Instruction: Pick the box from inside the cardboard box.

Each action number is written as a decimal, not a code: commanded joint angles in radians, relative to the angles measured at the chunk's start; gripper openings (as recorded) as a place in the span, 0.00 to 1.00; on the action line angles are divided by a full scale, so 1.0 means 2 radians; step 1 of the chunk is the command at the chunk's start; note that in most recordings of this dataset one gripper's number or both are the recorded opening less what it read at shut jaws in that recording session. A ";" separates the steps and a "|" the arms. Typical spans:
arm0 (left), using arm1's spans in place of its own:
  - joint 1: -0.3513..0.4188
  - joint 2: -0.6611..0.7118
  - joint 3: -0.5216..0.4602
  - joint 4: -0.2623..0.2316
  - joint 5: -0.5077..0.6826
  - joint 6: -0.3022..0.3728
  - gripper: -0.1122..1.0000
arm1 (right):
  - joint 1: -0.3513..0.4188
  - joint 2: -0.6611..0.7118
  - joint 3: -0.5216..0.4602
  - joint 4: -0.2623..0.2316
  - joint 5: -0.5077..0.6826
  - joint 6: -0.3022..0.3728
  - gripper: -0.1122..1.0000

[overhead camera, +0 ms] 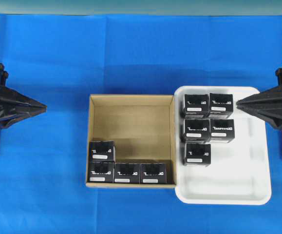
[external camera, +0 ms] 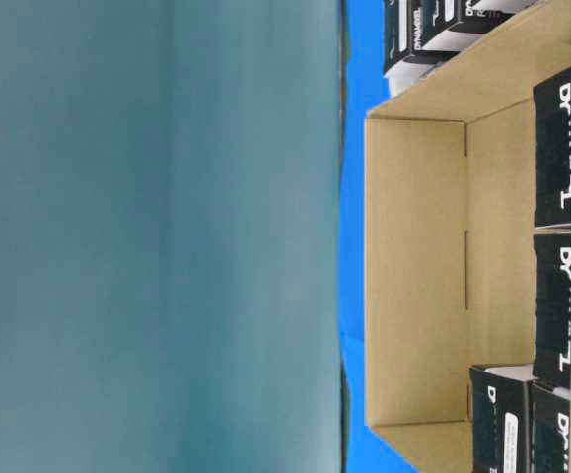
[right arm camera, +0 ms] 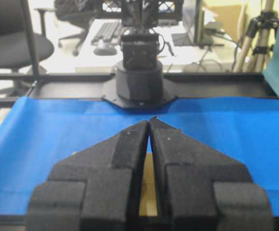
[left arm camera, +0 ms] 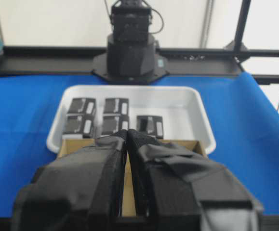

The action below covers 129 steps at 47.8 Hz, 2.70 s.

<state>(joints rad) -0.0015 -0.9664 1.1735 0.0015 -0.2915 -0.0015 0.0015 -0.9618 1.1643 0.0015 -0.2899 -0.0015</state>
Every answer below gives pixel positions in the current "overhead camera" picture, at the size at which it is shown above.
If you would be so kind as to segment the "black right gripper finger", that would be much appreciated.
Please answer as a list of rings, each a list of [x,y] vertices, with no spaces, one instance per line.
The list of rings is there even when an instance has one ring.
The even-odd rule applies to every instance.
[[[239,110],[282,129],[282,84],[236,102]]]

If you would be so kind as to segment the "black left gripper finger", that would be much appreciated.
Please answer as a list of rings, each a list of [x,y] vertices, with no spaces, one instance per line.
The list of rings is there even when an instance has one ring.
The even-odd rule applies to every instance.
[[[45,113],[47,106],[19,92],[0,85],[0,129]]]

